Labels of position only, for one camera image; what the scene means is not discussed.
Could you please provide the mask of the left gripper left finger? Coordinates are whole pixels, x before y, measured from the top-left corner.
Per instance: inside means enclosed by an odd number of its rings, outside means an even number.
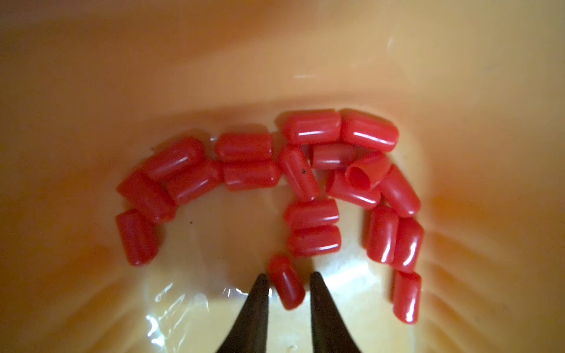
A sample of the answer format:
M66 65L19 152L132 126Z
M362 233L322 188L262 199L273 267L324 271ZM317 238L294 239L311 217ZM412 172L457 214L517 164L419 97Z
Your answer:
M232 329L217 352L266 352L269 320L269 281L257 276Z

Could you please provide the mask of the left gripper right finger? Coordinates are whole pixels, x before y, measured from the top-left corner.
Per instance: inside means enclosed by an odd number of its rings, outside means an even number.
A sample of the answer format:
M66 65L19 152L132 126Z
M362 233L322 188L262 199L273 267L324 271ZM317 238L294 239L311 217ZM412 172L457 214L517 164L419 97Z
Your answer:
M310 322L313 352L360 352L319 272L310 275Z

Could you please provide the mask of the red screw protection sleeve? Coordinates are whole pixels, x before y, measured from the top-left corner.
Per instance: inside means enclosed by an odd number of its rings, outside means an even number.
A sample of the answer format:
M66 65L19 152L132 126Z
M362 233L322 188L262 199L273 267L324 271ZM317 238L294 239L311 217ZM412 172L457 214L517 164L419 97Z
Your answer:
M303 303L305 287L289 257L274 256L267 273L286 310L294 310Z

